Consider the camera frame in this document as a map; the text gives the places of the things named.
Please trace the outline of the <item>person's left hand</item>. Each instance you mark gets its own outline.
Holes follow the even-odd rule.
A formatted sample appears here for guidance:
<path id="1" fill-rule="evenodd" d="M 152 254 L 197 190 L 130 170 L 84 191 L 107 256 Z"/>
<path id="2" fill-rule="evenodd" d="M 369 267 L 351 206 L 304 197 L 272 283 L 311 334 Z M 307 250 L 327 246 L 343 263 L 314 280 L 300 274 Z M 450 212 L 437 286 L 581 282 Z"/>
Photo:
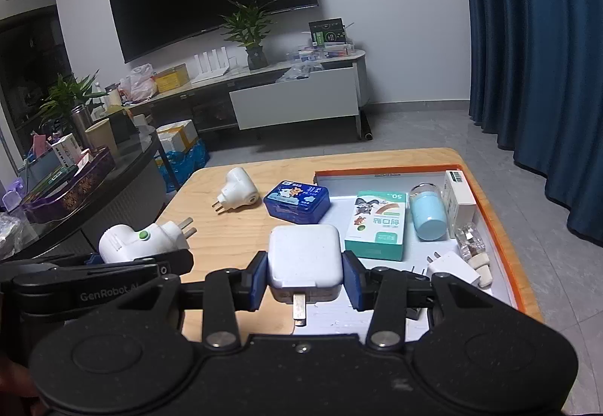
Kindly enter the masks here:
<path id="1" fill-rule="evenodd" d="M 31 415 L 45 415 L 47 412 L 29 370 L 8 359 L 1 359 L 1 393 L 25 401 Z"/>

